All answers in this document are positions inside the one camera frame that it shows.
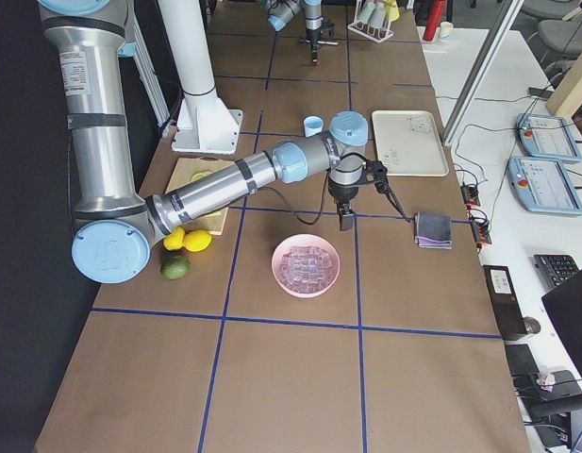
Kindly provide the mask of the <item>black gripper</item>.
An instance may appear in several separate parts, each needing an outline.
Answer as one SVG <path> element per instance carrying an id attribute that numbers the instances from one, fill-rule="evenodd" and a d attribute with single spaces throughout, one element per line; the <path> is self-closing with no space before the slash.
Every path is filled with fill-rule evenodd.
<path id="1" fill-rule="evenodd" d="M 354 213 L 351 208 L 351 202 L 344 199 L 336 199 L 335 203 L 339 217 L 340 231 L 351 230 L 354 224 Z"/>
<path id="2" fill-rule="evenodd" d="M 309 43 L 311 48 L 311 60 L 314 65 L 320 64 L 319 55 L 319 44 L 318 41 L 322 37 L 322 30 L 320 28 L 316 29 L 306 29 L 306 42 Z"/>

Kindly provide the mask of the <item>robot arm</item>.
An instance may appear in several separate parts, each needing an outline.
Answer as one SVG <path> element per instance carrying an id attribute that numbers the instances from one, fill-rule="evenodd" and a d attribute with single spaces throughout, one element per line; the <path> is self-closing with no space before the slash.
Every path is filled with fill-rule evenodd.
<path id="1" fill-rule="evenodd" d="M 275 32 L 281 31 L 297 14 L 303 12 L 311 62 L 315 66 L 320 63 L 319 40 L 324 29 L 320 0 L 260 0 L 258 5 L 266 12 L 267 21 Z"/>
<path id="2" fill-rule="evenodd" d="M 242 113 L 229 109 L 214 84 L 205 29 L 195 1 L 162 1 L 159 9 L 184 100 L 173 150 L 180 153 L 167 191 L 141 197 L 133 182 L 118 64 L 132 45 L 129 1 L 42 1 L 45 37 L 58 49 L 75 147 L 81 198 L 73 218 L 72 259 L 85 277 L 121 283 L 136 277 L 151 248 L 184 225 L 220 232 L 229 204 L 280 180 L 327 173 L 341 229 L 351 199 L 367 180 L 367 120 L 336 114 L 328 130 L 232 160 Z"/>

